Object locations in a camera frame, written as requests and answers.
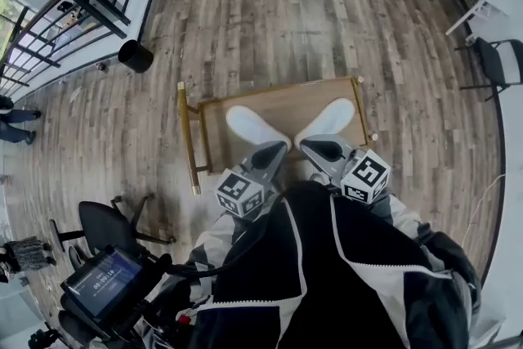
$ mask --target black trash can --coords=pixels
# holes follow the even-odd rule
[[[135,39],[124,43],[118,52],[118,61],[137,73],[145,73],[153,60],[154,54]]]

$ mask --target wooden table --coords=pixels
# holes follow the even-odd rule
[[[360,99],[363,78],[336,78],[250,92],[200,102],[196,107],[187,104],[186,85],[178,83],[178,111],[186,143],[187,163],[195,195],[200,194],[198,172],[220,173],[232,168],[248,153],[252,145],[236,136],[227,126],[227,110],[235,105],[247,106],[272,127],[293,139],[321,110],[333,100],[345,97],[355,105],[355,115],[340,132],[353,146],[368,146],[371,142]],[[203,142],[206,163],[196,166],[190,119],[199,120],[200,140]],[[303,159],[293,149],[290,160]]]

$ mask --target black metal railing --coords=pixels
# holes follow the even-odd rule
[[[126,38],[130,0],[50,0],[22,27],[20,14],[0,60],[0,94],[13,95],[66,57],[111,34]]]

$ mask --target black pants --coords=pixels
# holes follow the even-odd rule
[[[25,123],[34,121],[36,114],[33,110],[12,110],[9,114],[0,114],[0,140],[18,143],[24,141],[30,134],[27,130],[14,128],[10,123]]]

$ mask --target cable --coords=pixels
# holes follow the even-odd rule
[[[477,205],[476,205],[476,209],[474,210],[474,212],[472,213],[471,215],[471,219],[469,220],[468,222],[468,226],[467,226],[467,230],[465,231],[465,235],[463,236],[463,241],[461,243],[461,247],[463,247],[465,245],[465,240],[467,239],[467,235],[468,235],[468,232],[470,231],[471,227],[472,227],[472,220],[474,219],[474,217],[476,216],[477,212],[480,210],[480,205],[481,205],[481,202],[483,201],[483,199],[485,199],[485,196],[487,195],[487,192],[489,191],[489,189],[494,186],[496,184],[496,182],[501,179],[502,177],[506,176],[507,174],[504,173],[503,175],[499,175],[498,177],[496,177],[494,179],[494,181],[490,184],[490,186],[485,189],[485,192],[483,193],[483,196],[481,197],[481,199],[478,201]]]

